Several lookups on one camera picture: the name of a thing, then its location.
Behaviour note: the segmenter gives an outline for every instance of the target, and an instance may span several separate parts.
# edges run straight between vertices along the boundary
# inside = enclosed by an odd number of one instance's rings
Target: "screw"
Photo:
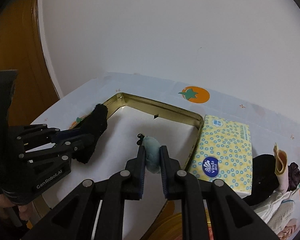
[[[223,180],[221,180],[221,179],[216,179],[216,180],[214,181],[214,184],[215,184],[216,186],[218,186],[218,187],[222,187],[222,186],[224,185],[224,182],[223,182]]]
[[[127,170],[120,171],[120,175],[122,177],[127,177],[130,175],[130,171],[127,171]]]
[[[187,172],[183,171],[183,170],[179,170],[179,171],[177,171],[177,175],[180,176],[180,177],[184,177],[184,176],[187,175]]]
[[[90,187],[92,185],[92,180],[91,179],[86,179],[82,182],[82,185],[84,187]]]

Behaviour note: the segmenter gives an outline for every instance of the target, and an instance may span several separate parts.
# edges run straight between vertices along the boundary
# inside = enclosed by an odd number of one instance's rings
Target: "blue plush toy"
[[[153,174],[160,173],[160,143],[153,137],[139,134],[138,145],[143,145],[146,150],[146,168]]]

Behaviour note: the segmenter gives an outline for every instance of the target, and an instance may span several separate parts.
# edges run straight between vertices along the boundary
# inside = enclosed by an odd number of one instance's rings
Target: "yellow tissue package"
[[[251,194],[252,147],[249,126],[206,115],[189,172],[198,179],[222,179],[241,198]]]

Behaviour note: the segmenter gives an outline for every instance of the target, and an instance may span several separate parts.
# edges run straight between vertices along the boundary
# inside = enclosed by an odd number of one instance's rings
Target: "white wall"
[[[49,69],[64,95],[105,71],[140,73],[300,122],[293,0],[39,0],[39,14]]]

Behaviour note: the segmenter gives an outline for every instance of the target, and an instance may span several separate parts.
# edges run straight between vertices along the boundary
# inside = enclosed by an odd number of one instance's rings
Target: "white strip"
[[[98,220],[99,220],[101,206],[102,206],[102,200],[100,200],[100,204],[99,204],[99,207],[98,207],[96,220],[94,222],[94,226],[93,226],[93,230],[92,230],[91,240],[94,240],[94,235],[96,234],[96,229],[97,229],[97,224],[98,224]]]
[[[47,42],[46,42],[46,36],[45,36],[45,32],[44,32],[42,0],[38,0],[37,2],[38,2],[38,28],[39,28],[39,36],[40,36],[40,41],[41,41],[41,46],[42,46],[42,52],[43,52],[44,60],[46,62],[46,66],[47,66],[48,72],[50,74],[51,80],[53,82],[53,85],[59,95],[59,98],[61,99],[64,97],[64,95],[63,95],[63,92],[59,85],[57,76],[54,72],[54,68],[52,66],[52,62],[51,62],[51,58],[50,58],[50,54],[49,54],[49,50],[48,50],[48,46],[47,46]]]

